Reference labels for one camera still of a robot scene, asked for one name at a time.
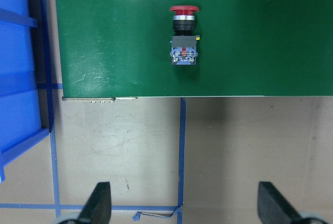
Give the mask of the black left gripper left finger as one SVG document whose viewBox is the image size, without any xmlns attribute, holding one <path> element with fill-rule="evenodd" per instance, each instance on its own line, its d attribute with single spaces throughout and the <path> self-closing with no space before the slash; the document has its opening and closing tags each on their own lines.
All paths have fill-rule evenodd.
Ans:
<svg viewBox="0 0 333 224">
<path fill-rule="evenodd" d="M 109 223 L 111 219 L 110 182 L 99 182 L 80 212 L 78 223 Z"/>
</svg>

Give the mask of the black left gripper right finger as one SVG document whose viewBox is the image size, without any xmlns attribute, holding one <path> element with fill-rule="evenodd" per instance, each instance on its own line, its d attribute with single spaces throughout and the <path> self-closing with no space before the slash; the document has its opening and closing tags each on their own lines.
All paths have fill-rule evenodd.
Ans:
<svg viewBox="0 0 333 224">
<path fill-rule="evenodd" d="M 298 223 L 301 215 L 268 181 L 258 184 L 257 213 L 261 223 Z"/>
</svg>

